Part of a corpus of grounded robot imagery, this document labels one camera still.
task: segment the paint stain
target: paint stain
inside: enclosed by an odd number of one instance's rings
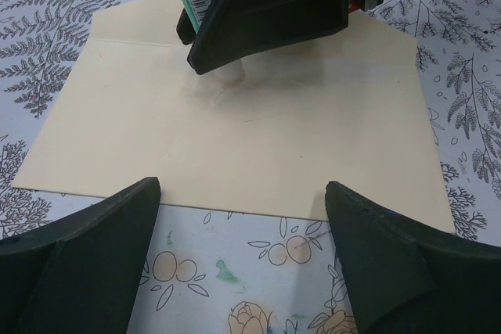
[[[219,273],[216,275],[217,279],[232,284],[240,283],[240,280],[226,267],[222,259],[218,260],[216,267],[219,269]]]
[[[169,232],[169,235],[167,235],[167,248],[172,248],[172,246],[174,245],[174,243],[171,240],[171,233],[172,232]]]

